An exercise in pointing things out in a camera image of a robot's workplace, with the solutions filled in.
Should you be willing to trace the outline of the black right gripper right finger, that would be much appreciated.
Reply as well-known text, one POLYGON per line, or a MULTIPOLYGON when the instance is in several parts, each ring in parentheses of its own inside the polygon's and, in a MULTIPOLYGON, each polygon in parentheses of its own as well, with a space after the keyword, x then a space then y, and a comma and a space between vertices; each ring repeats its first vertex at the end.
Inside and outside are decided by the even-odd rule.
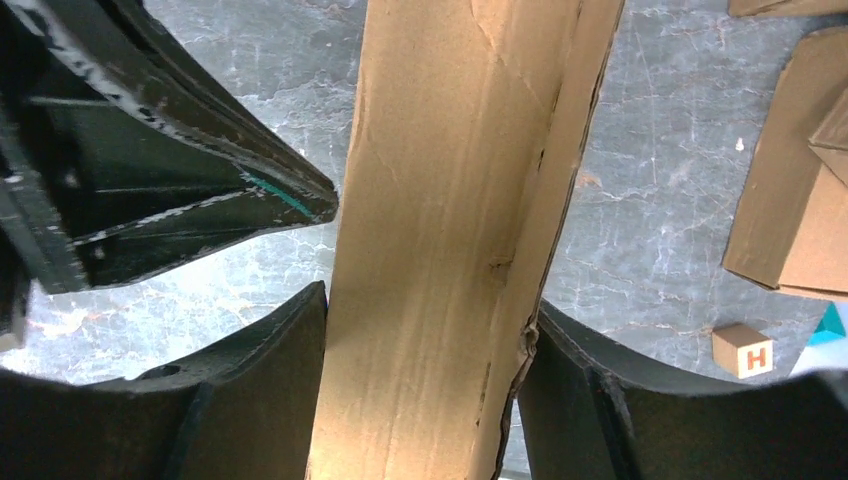
POLYGON ((843 479, 847 374, 722 381, 642 355, 548 302, 518 393, 535 479, 843 479))

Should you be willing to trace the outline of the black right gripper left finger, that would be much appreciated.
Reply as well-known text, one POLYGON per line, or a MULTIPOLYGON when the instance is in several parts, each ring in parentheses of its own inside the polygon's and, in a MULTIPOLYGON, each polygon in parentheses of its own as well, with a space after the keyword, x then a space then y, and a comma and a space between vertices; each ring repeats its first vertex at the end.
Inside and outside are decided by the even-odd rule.
POLYGON ((260 320, 133 380, 1 374, 5 479, 302 479, 325 352, 314 282, 260 320))

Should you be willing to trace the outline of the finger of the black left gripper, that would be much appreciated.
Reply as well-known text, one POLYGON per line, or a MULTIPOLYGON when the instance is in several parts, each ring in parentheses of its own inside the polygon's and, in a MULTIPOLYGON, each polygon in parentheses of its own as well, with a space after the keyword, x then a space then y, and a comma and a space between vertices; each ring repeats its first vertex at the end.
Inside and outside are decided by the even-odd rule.
POLYGON ((2 3, 3 285, 132 284, 338 207, 142 2, 2 3))

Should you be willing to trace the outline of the brown cardboard box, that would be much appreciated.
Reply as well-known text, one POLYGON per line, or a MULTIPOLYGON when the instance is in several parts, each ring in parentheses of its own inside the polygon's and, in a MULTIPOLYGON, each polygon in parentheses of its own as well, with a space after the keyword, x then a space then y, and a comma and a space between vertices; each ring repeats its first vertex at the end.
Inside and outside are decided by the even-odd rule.
POLYGON ((311 479, 495 479, 624 5, 367 6, 311 479))

